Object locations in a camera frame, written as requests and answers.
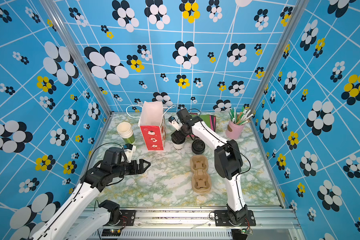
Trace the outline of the red white paper bag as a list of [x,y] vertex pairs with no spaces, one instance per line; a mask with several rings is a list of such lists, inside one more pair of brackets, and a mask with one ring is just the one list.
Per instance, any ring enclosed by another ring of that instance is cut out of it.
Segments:
[[162,102],[144,102],[139,127],[148,151],[163,151],[166,137]]

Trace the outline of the white paper cup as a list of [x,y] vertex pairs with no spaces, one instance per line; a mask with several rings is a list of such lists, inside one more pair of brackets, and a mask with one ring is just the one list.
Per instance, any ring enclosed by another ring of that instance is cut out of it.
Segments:
[[185,143],[182,143],[182,144],[175,144],[175,143],[173,143],[174,149],[175,149],[176,151],[182,150],[182,149],[184,148],[184,145],[185,145]]

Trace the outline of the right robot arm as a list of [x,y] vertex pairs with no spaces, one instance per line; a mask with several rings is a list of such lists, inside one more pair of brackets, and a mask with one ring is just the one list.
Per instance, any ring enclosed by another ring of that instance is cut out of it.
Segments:
[[[163,130],[165,129],[165,112],[158,109],[142,107],[138,126],[141,128],[144,142],[149,151],[162,151]],[[244,155],[239,151],[236,141],[226,140],[212,131],[198,115],[192,115],[187,109],[177,112],[177,118],[171,119],[171,125],[176,129],[172,133],[172,142],[181,145],[187,136],[193,135],[214,150],[214,166],[220,177],[225,179],[228,202],[228,217],[232,225],[239,226],[249,219],[248,206],[244,200],[240,175]]]

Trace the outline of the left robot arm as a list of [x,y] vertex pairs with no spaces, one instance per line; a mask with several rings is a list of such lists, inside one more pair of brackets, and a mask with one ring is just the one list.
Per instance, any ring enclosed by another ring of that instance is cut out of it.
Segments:
[[109,148],[101,161],[87,170],[78,187],[62,207],[39,230],[30,234],[29,240],[86,240],[103,226],[117,226],[122,231],[132,218],[124,216],[120,205],[105,200],[85,220],[75,226],[75,222],[87,206],[106,188],[114,184],[114,179],[141,175],[150,167],[150,162],[128,160],[121,148]]

